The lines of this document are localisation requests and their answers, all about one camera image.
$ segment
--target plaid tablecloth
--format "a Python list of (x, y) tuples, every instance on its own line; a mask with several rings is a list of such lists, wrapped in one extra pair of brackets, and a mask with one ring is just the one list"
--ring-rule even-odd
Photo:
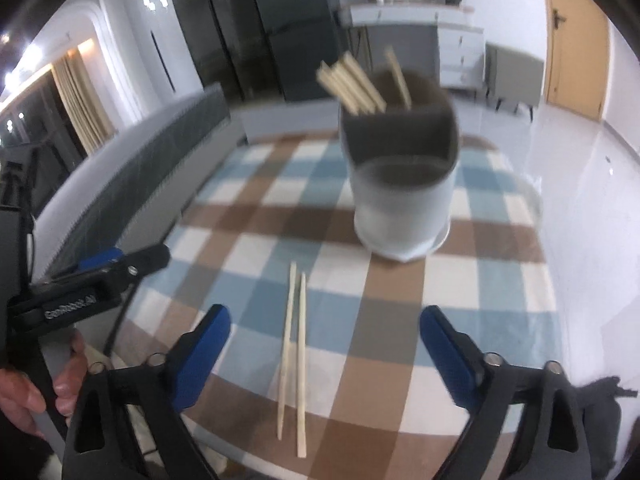
[[(439, 305), (483, 351), (512, 364), (559, 358), (554, 295), (531, 214), (502, 155), (484, 140), (463, 139), (451, 215), (449, 237), (427, 259), (372, 256), (353, 230), (335, 134), (240, 148), (171, 232), (171, 263), (140, 286), (115, 353), (138, 364), (166, 351), (212, 304), (225, 304), (231, 337), (186, 412), (197, 439), (276, 478), (430, 478), (467, 417), (418, 337), (424, 305)], [(306, 459), (296, 457), (295, 367), (284, 439), (276, 439), (292, 260), (308, 274)], [(291, 352), (295, 363), (295, 344)], [(508, 441), (487, 478), (497, 477)]]

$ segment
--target finger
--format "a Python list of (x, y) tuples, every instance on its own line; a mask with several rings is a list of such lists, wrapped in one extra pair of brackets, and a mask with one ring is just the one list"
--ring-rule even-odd
[(56, 409), (60, 412), (60, 415), (71, 416), (76, 408), (76, 400), (78, 400), (78, 397), (69, 399), (58, 397), (56, 399)]
[(78, 329), (71, 336), (71, 348), (76, 354), (84, 353), (84, 338)]
[(40, 391), (16, 370), (0, 369), (0, 397), (12, 400), (33, 412), (41, 413), (46, 408)]
[(13, 399), (0, 396), (0, 410), (2, 410), (6, 418), (19, 430), (44, 438), (44, 435), (41, 434), (36, 427), (30, 411)]
[(53, 382), (53, 389), (59, 397), (73, 397), (82, 387), (88, 362), (84, 354), (75, 354), (66, 363), (60, 375)]

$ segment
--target metal bolt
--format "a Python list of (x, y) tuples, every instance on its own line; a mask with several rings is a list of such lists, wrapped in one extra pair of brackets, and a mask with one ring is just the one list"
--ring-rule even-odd
[(484, 362), (489, 366), (501, 366), (502, 357), (494, 352), (489, 352), (488, 354), (484, 354)]
[(558, 361), (549, 361), (546, 364), (546, 369), (556, 375), (560, 375), (562, 373), (562, 365)]
[(155, 354), (151, 354), (148, 358), (146, 358), (146, 364), (149, 366), (159, 366), (163, 365), (166, 362), (166, 355), (156, 352)]
[(88, 371), (91, 375), (97, 375), (102, 373), (106, 369), (107, 369), (107, 366), (103, 362), (98, 361), (93, 363), (91, 366), (89, 366)]

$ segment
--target glossy floor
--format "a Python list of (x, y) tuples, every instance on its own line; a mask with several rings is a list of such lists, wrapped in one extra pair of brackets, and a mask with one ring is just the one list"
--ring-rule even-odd
[[(460, 129), (494, 142), (542, 196), (540, 237), (561, 318), (563, 365), (575, 384), (619, 375), (640, 387), (640, 164), (604, 126), (542, 105), (496, 112), (454, 98)], [(239, 111), (250, 139), (337, 126), (332, 102)], [(621, 400), (620, 446), (640, 415)]]

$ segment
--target desk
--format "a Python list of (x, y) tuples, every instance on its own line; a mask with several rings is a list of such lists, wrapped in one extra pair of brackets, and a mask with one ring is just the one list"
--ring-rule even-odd
[[(226, 304), (230, 339), (185, 413), (198, 440), (280, 479), (430, 478), (466, 413), (418, 337), (423, 305), (439, 304), (457, 330), (512, 364), (559, 357), (552, 285), (526, 202), (493, 146), (477, 137), (462, 145), (449, 237), (408, 264), (360, 245), (335, 137), (239, 148), (171, 232), (172, 260), (143, 281), (115, 353), (137, 364)], [(306, 459), (296, 457), (293, 377), (276, 439), (291, 260), (308, 273)], [(509, 439), (485, 478), (497, 478)]]
[(340, 24), (362, 28), (373, 62), (369, 27), (380, 25), (424, 25), (438, 29), (437, 70), (443, 88), (482, 88), (484, 81), (484, 30), (471, 25), (473, 9), (437, 4), (356, 4), (341, 9)]

